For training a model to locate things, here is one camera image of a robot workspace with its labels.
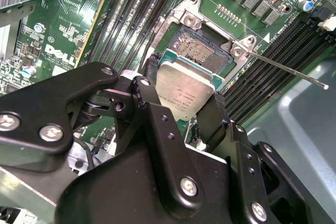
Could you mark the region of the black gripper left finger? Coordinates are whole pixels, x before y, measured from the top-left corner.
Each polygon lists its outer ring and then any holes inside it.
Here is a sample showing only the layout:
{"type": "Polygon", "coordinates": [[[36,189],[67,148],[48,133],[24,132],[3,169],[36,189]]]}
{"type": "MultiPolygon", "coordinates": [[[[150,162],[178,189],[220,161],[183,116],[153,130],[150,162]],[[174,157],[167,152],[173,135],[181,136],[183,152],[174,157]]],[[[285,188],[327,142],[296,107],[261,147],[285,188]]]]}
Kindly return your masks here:
{"type": "MultiPolygon", "coordinates": [[[[92,62],[1,96],[1,164],[37,173],[59,169],[74,142],[74,127],[83,120],[85,101],[111,91],[118,81],[113,69],[92,62]]],[[[164,208],[199,211],[204,189],[171,110],[160,104],[152,82],[135,77],[130,88],[124,108],[114,113],[129,124],[120,154],[145,145],[164,208]]]]}

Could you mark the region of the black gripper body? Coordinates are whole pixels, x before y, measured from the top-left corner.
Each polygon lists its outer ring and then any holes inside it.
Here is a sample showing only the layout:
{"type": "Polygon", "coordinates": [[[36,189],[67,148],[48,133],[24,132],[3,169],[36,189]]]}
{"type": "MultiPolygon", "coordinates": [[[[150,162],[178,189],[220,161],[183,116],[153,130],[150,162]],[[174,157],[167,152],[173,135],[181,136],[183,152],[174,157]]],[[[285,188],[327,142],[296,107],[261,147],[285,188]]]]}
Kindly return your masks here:
{"type": "MultiPolygon", "coordinates": [[[[188,223],[245,223],[231,200],[229,167],[188,147],[205,202],[188,223]]],[[[77,177],[59,199],[55,223],[179,223],[161,204],[148,148],[138,145],[77,177]]]]}

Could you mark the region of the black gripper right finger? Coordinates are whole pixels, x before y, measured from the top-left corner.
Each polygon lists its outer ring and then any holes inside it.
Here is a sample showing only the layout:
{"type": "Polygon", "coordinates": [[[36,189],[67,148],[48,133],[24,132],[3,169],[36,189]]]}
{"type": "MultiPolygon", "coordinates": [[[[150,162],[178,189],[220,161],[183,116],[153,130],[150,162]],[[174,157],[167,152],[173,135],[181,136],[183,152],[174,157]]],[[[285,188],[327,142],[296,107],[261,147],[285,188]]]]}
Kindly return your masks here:
{"type": "Polygon", "coordinates": [[[207,151],[229,166],[230,214],[238,223],[312,223],[307,190],[267,143],[251,143],[215,92],[196,115],[207,151]]]}

